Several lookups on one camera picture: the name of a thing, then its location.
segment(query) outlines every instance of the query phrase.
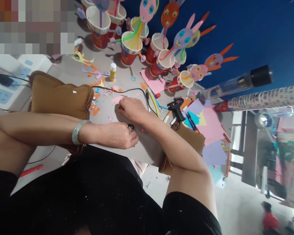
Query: gray table surface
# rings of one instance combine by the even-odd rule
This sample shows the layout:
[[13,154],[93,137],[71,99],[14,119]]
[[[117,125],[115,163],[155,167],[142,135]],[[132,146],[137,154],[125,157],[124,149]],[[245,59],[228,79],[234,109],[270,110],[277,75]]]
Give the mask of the gray table surface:
[[[82,54],[85,55],[85,59],[92,60],[94,59],[93,64],[99,68],[101,73],[109,72],[110,70],[110,64],[116,63],[117,64],[117,72],[116,72],[116,82],[111,82],[109,77],[107,77],[106,81],[104,82],[104,85],[106,85],[108,88],[111,88],[112,86],[118,86],[119,88],[122,88],[123,91],[126,91],[128,89],[132,88],[141,88],[141,83],[144,82],[144,79],[140,75],[140,71],[142,69],[147,68],[147,64],[141,63],[139,57],[137,57],[133,63],[133,65],[129,68],[124,67],[121,64],[121,44],[117,43],[115,47],[112,47],[111,45],[108,45],[108,48],[106,48],[103,51],[99,51],[95,48],[91,33],[86,25],[83,24],[83,22],[79,19],[75,22],[75,38],[77,36],[82,36],[85,38],[85,42],[83,43],[83,50]],[[90,84],[95,83],[97,80],[95,76],[88,77],[87,73],[82,72],[82,66],[87,71],[92,71],[92,68],[88,67],[86,68],[85,65],[83,65],[80,62],[77,62],[72,59],[73,55],[63,55],[62,60],[60,63],[57,64],[57,66],[52,66],[49,70],[49,74],[52,76],[58,78],[59,80],[63,81],[64,83],[71,83],[77,86],[80,86],[82,84]],[[135,76],[136,81],[132,81],[131,77]],[[163,77],[166,79],[166,81],[172,80],[173,76]],[[200,90],[199,87],[194,86],[193,90]],[[173,101],[174,97],[185,97],[187,95],[188,90],[183,90],[175,94],[169,93],[167,90],[160,92],[161,97],[158,98],[158,102],[160,105],[166,107],[168,103]],[[124,117],[119,115],[116,112],[117,109],[117,103],[113,103],[111,100],[118,97],[120,94],[108,93],[107,96],[101,95],[98,98],[97,107],[100,108],[100,112],[96,116],[90,116],[90,121],[92,123],[97,124],[107,124],[108,117],[113,118],[113,122],[120,121],[120,122],[126,122],[130,123],[128,120],[126,120]],[[127,95],[129,97],[134,97],[137,99],[141,99],[143,104],[147,107],[145,98],[143,93],[140,90],[134,90],[127,93],[124,93],[123,95]],[[219,102],[218,100],[212,100],[212,103]],[[155,107],[150,100],[150,106],[155,110]],[[161,111],[159,118],[162,120],[165,118],[166,112]],[[222,113],[219,116],[221,122],[225,126],[228,134],[231,135],[231,127],[232,127],[232,118],[233,114],[231,112],[229,113]],[[127,150],[120,150],[120,149],[113,149],[108,148],[100,145],[94,145],[99,148],[108,150],[113,153],[117,153],[122,156],[126,156],[128,158],[133,158],[138,161],[142,161],[154,166],[159,166],[163,157],[163,151],[160,146],[160,144],[153,139],[148,133],[141,132],[141,127],[135,125],[135,131],[139,135],[139,143],[134,147]]]

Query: yellow straw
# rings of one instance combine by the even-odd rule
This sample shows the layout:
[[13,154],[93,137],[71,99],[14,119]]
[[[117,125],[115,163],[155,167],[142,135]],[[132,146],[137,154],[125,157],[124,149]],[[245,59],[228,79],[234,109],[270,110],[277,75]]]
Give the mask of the yellow straw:
[[139,32],[141,32],[141,26],[142,26],[142,24],[140,24],[140,26],[139,26],[139,29],[138,29],[138,31],[137,31],[137,33],[136,33],[136,36],[135,36],[135,39],[134,39],[134,41],[133,41],[133,44],[132,44],[131,49],[133,49],[134,44],[135,44],[135,41],[136,41],[136,39],[137,39],[137,37],[138,37],[138,35],[139,35]]

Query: pink paper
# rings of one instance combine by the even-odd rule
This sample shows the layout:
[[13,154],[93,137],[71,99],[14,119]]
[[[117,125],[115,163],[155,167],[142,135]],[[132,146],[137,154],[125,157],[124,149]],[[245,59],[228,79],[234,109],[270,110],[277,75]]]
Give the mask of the pink paper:
[[197,129],[206,138],[205,146],[208,146],[218,140],[224,139],[224,136],[223,136],[224,131],[216,112],[211,107],[205,107],[204,117],[205,117],[207,125],[197,126]]
[[122,100],[122,98],[123,98],[123,96],[118,96],[117,98],[114,98],[114,99],[112,100],[112,102],[117,103],[117,102],[119,102],[120,100]]
[[141,76],[153,91],[154,94],[157,94],[165,89],[167,89],[166,80],[163,78],[154,78],[149,74],[148,70],[142,70],[140,72]]

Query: brown cushion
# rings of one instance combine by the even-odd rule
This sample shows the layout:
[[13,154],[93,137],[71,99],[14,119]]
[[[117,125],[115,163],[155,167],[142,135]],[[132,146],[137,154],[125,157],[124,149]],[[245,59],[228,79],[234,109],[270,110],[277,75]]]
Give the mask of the brown cushion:
[[[89,85],[79,87],[62,81],[41,71],[29,76],[32,88],[31,112],[53,113],[89,120],[89,108],[94,91]],[[83,146],[60,145],[72,154],[80,154]]]

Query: yellow glue bottle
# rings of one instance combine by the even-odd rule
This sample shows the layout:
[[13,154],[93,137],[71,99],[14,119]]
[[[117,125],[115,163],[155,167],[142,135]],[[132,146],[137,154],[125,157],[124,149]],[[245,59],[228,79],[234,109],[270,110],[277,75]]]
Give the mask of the yellow glue bottle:
[[116,71],[117,71],[117,65],[115,63],[112,63],[110,65],[110,81],[112,81],[112,82],[115,81]]

